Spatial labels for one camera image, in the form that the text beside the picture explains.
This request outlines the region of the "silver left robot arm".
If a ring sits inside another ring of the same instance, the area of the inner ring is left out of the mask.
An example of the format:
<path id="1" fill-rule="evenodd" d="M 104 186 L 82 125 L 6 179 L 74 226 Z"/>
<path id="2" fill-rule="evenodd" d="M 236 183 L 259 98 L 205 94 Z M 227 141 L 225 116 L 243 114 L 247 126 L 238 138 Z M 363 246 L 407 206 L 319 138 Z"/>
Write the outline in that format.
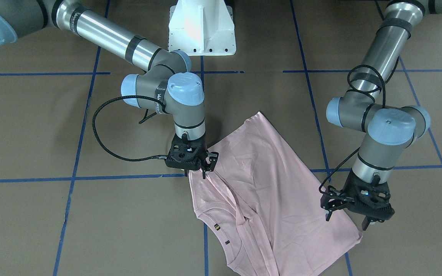
<path id="1" fill-rule="evenodd" d="M 364 215 L 362 229 L 394 215 L 388 178 L 402 152 L 430 129 L 431 117 L 418 105 L 386 104 L 386 84 L 398 65 L 407 40 L 427 15 L 442 14 L 442 0 L 391 0 L 360 65 L 346 77 L 348 89 L 331 99 L 327 121 L 365 133 L 344 187 L 319 187 L 320 206 L 329 221 L 333 212 L 347 209 Z"/>

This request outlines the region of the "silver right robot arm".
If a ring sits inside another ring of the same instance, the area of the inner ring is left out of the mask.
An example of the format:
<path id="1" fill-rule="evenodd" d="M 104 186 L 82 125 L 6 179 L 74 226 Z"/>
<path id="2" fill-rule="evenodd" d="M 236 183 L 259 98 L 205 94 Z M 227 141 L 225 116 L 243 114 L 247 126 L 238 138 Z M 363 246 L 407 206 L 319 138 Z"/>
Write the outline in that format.
<path id="1" fill-rule="evenodd" d="M 309 168 L 323 168 L 293 15 L 304 1 L 235 2 L 237 52 L 193 58 L 207 71 L 208 144 L 261 111 Z M 60 30 L 0 47 L 0 223 L 159 217 L 198 223 L 186 177 L 160 160 L 121 161 L 93 135 L 93 112 L 142 71 Z"/>

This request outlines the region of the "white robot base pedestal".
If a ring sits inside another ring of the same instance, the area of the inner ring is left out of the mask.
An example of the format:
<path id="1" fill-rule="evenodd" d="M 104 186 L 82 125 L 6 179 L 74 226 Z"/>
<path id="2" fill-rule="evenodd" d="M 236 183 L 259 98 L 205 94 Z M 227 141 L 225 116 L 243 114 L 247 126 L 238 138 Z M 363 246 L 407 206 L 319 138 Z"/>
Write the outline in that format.
<path id="1" fill-rule="evenodd" d="M 168 47 L 189 56 L 237 52 L 232 0 L 178 0 L 170 7 Z"/>

